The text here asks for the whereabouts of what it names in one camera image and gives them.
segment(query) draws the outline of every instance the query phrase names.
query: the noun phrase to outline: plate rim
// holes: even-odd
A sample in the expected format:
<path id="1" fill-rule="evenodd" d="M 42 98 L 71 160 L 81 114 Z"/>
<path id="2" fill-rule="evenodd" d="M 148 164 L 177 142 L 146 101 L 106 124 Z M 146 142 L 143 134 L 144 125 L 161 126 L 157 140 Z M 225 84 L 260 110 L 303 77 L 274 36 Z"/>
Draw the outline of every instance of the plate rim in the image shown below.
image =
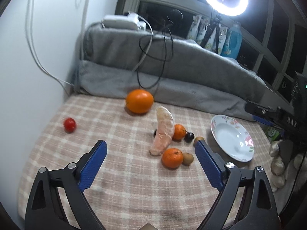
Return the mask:
<path id="1" fill-rule="evenodd" d="M 226 116 L 226 115 L 223 115 L 223 114 L 217 114 L 217 115 L 214 115 L 214 116 L 212 117 L 212 119 L 211 119 L 211 121 L 210 121 L 210 129 L 211 129 L 211 133 L 212 133 L 212 135 L 213 135 L 214 140 L 216 141 L 216 143 L 219 145 L 219 147 L 220 147 L 228 156 L 230 156 L 230 157 L 233 158 L 234 160 L 239 161 L 239 162 L 242 162 L 242 163 L 247 163 L 247 162 L 251 161 L 251 160 L 253 159 L 253 157 L 254 157 L 254 154 L 255 154 L 255 146 L 254 146 L 254 149 L 253 149 L 253 155 L 251 156 L 251 159 L 249 159 L 249 160 L 247 160 L 247 161 L 243 161 L 242 159 L 239 160 L 239 159 L 234 158 L 233 156 L 229 155 L 229 154 L 224 150 L 224 148 L 219 144 L 219 142 L 217 141 L 217 139 L 216 139 L 216 137 L 215 137 L 215 134 L 213 133 L 213 130 L 212 130 L 212 121 L 213 121 L 213 119 L 214 119 L 215 117 L 218 117 L 218 116 L 225 116 L 225 117 L 231 118 L 232 120 L 235 120 L 235 119 L 233 119 L 232 117 Z"/>

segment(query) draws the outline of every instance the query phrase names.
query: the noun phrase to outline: silver bolt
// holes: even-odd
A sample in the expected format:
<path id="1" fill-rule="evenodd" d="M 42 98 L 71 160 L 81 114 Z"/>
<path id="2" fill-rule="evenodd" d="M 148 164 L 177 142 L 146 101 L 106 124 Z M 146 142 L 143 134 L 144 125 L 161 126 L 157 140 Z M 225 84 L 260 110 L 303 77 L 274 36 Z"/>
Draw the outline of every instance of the silver bolt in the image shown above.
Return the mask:
<path id="1" fill-rule="evenodd" d="M 41 167 L 38 171 L 39 173 L 44 173 L 46 171 L 46 167 Z"/>
<path id="2" fill-rule="evenodd" d="M 234 168 L 234 164 L 229 162 L 229 163 L 226 163 L 226 166 L 230 169 Z"/>
<path id="3" fill-rule="evenodd" d="M 67 166 L 70 170 L 74 169 L 76 167 L 76 164 L 75 163 L 70 163 L 68 164 Z"/>
<path id="4" fill-rule="evenodd" d="M 260 173 L 264 171 L 264 169 L 261 166 L 256 167 L 256 170 Z"/>

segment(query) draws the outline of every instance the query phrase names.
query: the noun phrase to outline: tangerine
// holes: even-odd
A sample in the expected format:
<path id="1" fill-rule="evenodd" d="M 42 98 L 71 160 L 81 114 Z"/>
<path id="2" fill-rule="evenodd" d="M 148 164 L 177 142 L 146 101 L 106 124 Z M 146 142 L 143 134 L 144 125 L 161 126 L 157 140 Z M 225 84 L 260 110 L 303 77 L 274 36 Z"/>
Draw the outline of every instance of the tangerine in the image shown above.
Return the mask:
<path id="1" fill-rule="evenodd" d="M 131 91 L 126 97 L 127 108 L 136 114 L 143 114 L 150 110 L 153 105 L 153 96 L 150 92 L 136 89 Z"/>
<path id="2" fill-rule="evenodd" d="M 182 140 L 186 134 L 187 134 L 187 131 L 185 130 L 183 125 L 175 124 L 175 132 L 173 136 L 174 140 Z"/>
<path id="3" fill-rule="evenodd" d="M 181 150 L 170 148 L 163 153 L 161 161 L 165 167 L 176 169 L 183 162 L 183 154 Z"/>

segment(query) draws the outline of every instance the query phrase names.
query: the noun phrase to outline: plate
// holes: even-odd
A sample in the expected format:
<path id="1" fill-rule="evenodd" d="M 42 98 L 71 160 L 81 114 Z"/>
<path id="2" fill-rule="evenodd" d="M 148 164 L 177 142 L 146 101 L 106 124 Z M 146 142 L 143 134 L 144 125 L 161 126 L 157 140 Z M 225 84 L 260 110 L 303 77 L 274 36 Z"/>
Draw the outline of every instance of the plate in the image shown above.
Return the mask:
<path id="1" fill-rule="evenodd" d="M 233 159 L 248 162 L 253 158 L 253 140 L 237 120 L 225 115 L 215 115 L 211 119 L 211 132 L 222 150 Z"/>

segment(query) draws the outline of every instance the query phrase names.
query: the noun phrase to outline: black tripod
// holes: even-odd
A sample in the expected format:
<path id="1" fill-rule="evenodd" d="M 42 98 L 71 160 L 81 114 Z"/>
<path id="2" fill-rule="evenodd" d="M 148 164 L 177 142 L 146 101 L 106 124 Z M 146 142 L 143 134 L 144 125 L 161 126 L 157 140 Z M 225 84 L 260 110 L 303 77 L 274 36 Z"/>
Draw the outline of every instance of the black tripod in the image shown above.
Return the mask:
<path id="1" fill-rule="evenodd" d="M 214 29 L 216 28 L 216 35 L 215 35 L 215 53 L 218 53 L 219 51 L 219 39 L 220 39 L 220 22 L 221 22 L 221 16 L 219 14 L 216 15 L 216 17 L 210 21 L 209 27 L 206 30 L 205 37 L 203 41 L 201 42 L 201 47 L 204 48 L 206 44 L 208 43 L 208 40 L 210 39 L 210 36 L 212 35 Z"/>

